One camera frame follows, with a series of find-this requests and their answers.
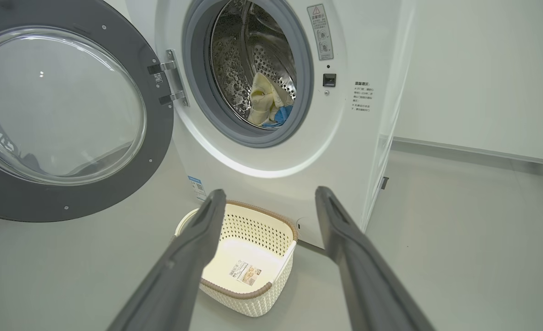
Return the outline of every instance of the basket rim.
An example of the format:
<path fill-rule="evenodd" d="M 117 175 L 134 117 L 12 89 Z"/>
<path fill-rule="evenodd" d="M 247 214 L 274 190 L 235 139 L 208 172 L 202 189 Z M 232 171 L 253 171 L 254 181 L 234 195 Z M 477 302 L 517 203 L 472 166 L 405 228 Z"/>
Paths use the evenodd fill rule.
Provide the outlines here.
<path fill-rule="evenodd" d="M 228 205 L 236 205 L 238 207 L 243 207 L 243 208 L 246 208 L 246 209 L 251 209 L 251 210 L 254 210 L 254 211 L 258 211 L 258 212 L 261 212 L 261 214 L 265 214 L 267 216 L 270 216 L 270 217 L 273 217 L 281 222 L 283 222 L 284 224 L 288 225 L 290 227 L 290 230 L 292 230 L 292 236 L 293 236 L 293 241 L 296 241 L 298 242 L 298 231 L 296 230 L 296 227 L 294 226 L 294 224 L 292 224 L 292 222 L 285 216 L 282 216 L 280 214 L 278 214 L 277 212 L 273 212 L 273 211 L 270 211 L 270 210 L 267 210 L 267 209 L 263 209 L 263 208 L 259 208 L 257 207 L 256 205 L 249 205 L 248 203 L 242 203 L 240 201 L 235 201 L 235 200 L 227 200 L 227 204 Z M 228 289 L 225 289 L 225 287 L 220 287 L 219 285 L 216 285 L 204 278 L 200 278 L 200 284 L 208 287 L 209 289 L 212 289 L 213 291 L 217 291 L 219 293 L 221 293 L 222 295 L 226 295 L 228 297 L 231 297 L 233 299 L 238 299 L 238 300 L 247 300 L 247 299 L 253 299 L 255 297 L 258 297 L 258 296 L 261 296 L 263 294 L 265 294 L 265 292 L 269 291 L 269 289 L 271 289 L 271 287 L 273 286 L 272 283 L 270 283 L 269 281 L 267 282 L 267 284 L 263 285 L 263 287 L 253 291 L 253 292 L 248 292 L 248 293 L 237 293 L 237 292 L 233 292 L 231 290 L 228 290 Z"/>

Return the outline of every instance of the washing machine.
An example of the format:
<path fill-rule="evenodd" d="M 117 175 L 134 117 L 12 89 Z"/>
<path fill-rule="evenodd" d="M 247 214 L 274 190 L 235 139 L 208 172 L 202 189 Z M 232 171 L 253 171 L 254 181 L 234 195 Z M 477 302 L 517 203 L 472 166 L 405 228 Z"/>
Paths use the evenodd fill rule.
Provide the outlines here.
<path fill-rule="evenodd" d="M 413 0 L 126 4 L 132 24 L 101 0 L 0 1 L 0 218 L 107 209 L 151 178 L 173 140 L 187 185 L 170 190 L 199 202 L 222 188 L 322 247 L 314 191 L 327 186 L 365 230 Z M 290 105 L 283 121 L 249 118 L 256 75 Z"/>

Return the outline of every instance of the white plastic basket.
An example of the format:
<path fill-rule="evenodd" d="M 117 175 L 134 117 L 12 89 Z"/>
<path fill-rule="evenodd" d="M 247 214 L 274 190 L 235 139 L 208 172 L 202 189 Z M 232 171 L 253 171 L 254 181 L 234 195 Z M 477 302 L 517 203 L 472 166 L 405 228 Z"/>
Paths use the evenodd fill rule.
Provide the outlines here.
<path fill-rule="evenodd" d="M 176 236 L 197 211 L 183 218 Z M 227 201 L 219 245 L 202 272 L 200 289 L 241 314 L 269 312 L 292 271 L 297 240 L 297 231 L 283 216 Z"/>

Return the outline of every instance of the washing machine door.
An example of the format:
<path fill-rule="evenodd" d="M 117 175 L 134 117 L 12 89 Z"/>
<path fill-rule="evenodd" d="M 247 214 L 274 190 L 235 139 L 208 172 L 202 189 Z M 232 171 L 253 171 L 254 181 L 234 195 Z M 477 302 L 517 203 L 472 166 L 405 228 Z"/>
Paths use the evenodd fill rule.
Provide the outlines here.
<path fill-rule="evenodd" d="M 157 58 L 102 0 L 0 0 L 0 218 L 87 216 L 147 182 L 173 128 Z"/>

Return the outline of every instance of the floor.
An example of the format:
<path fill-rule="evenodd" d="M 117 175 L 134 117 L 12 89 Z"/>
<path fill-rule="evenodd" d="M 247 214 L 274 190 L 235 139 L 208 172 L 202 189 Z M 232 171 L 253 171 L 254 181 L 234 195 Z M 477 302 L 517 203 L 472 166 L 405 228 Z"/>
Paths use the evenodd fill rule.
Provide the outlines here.
<path fill-rule="evenodd" d="M 168 155 L 170 167 L 142 194 L 97 216 L 49 226 L 0 221 L 0 331 L 108 326 L 185 214 L 175 204 L 194 203 L 171 195 L 187 179 Z M 385 175 L 366 234 L 436 329 L 543 330 L 543 165 L 396 143 Z M 143 207 L 160 209 L 158 217 L 147 219 Z M 337 267 L 307 245 L 296 248 L 268 314 L 247 318 L 198 292 L 190 326 L 350 328 Z"/>

